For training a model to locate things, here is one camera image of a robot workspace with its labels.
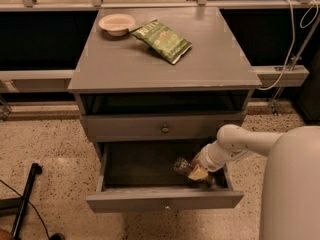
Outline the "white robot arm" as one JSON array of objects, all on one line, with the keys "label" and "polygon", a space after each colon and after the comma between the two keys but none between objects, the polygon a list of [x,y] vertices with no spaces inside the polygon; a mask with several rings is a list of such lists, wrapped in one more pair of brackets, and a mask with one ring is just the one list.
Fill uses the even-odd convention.
[{"label": "white robot arm", "polygon": [[259,240],[320,240],[320,127],[278,133],[225,125],[192,160],[187,176],[203,179],[251,154],[267,158]]}]

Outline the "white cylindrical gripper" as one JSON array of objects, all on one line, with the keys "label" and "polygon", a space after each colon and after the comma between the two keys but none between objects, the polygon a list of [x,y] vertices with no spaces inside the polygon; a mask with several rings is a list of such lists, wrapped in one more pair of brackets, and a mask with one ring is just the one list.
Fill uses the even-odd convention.
[{"label": "white cylindrical gripper", "polygon": [[231,151],[221,147],[217,142],[208,144],[198,152],[191,160],[192,165],[196,165],[188,174],[188,178],[193,181],[203,180],[209,172],[215,172],[222,168],[233,157]]}]

